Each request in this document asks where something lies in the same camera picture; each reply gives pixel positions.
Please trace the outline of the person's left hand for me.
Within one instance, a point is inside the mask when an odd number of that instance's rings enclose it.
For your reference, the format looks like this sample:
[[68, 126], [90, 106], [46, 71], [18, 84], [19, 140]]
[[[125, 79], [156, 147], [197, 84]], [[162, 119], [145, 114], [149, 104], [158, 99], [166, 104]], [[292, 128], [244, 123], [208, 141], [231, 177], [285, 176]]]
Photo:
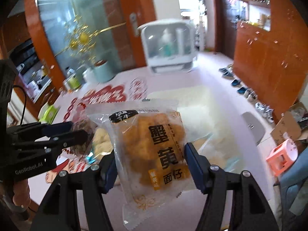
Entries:
[[30, 188], [27, 179], [16, 182], [13, 187], [13, 192], [13, 203], [16, 206], [27, 208], [30, 205]]

